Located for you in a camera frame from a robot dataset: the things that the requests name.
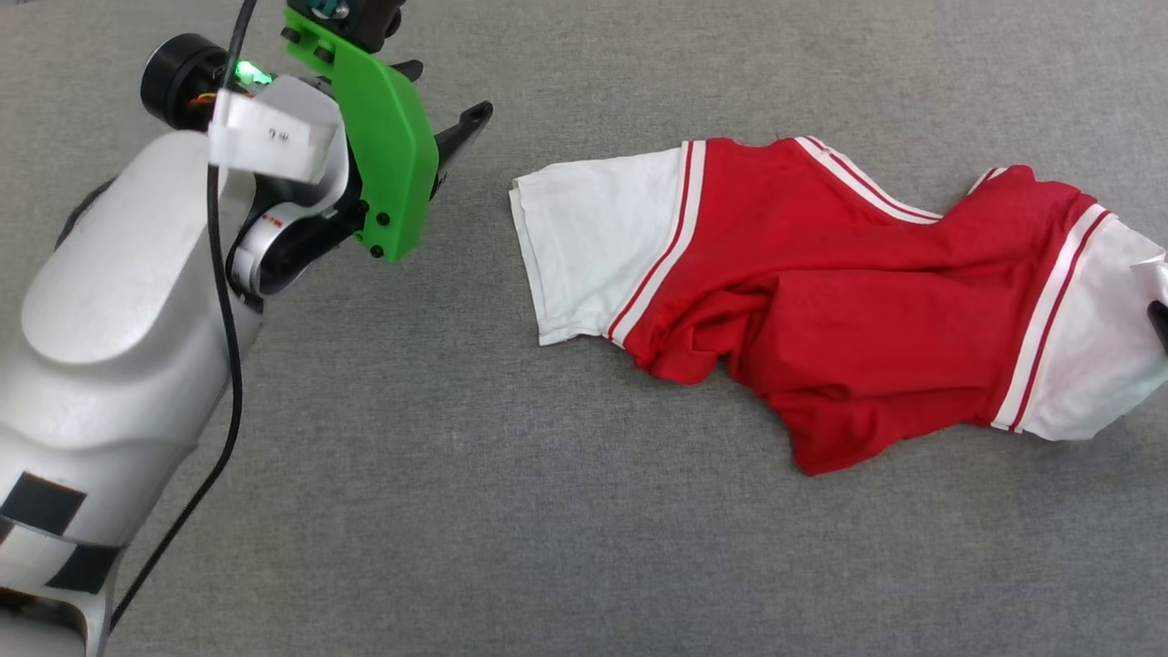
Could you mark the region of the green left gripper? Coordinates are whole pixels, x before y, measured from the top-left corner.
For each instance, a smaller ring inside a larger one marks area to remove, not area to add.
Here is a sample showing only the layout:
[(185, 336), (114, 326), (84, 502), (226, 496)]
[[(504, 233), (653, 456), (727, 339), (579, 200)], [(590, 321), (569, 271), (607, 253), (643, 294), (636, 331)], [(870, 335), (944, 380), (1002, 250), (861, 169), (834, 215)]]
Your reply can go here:
[(332, 84), (368, 205), (362, 245), (395, 262), (420, 242), (431, 194), (491, 122), (491, 101), (464, 109), (433, 136), (420, 94), (418, 58), (392, 63), (377, 54), (401, 23), (406, 0), (287, 0), (288, 54)]

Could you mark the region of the white paper label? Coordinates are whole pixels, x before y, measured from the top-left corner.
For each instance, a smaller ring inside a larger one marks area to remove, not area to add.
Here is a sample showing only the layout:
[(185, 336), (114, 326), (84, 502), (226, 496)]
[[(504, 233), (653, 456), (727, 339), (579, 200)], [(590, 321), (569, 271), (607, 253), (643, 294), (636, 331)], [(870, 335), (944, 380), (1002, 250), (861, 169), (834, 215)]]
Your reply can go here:
[(338, 123), (303, 120), (222, 89), (207, 130), (208, 162), (297, 184), (320, 184), (338, 127)]

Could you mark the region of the red and white t-shirt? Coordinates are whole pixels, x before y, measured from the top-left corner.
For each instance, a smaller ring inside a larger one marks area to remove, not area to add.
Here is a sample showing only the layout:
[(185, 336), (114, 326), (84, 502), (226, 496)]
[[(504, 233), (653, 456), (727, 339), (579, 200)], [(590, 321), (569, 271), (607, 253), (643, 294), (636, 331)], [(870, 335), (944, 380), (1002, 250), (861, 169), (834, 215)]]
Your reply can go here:
[(719, 364), (835, 473), (955, 424), (1084, 441), (1168, 383), (1168, 251), (1072, 184), (992, 168), (945, 213), (812, 137), (552, 162), (510, 212), (538, 343)]

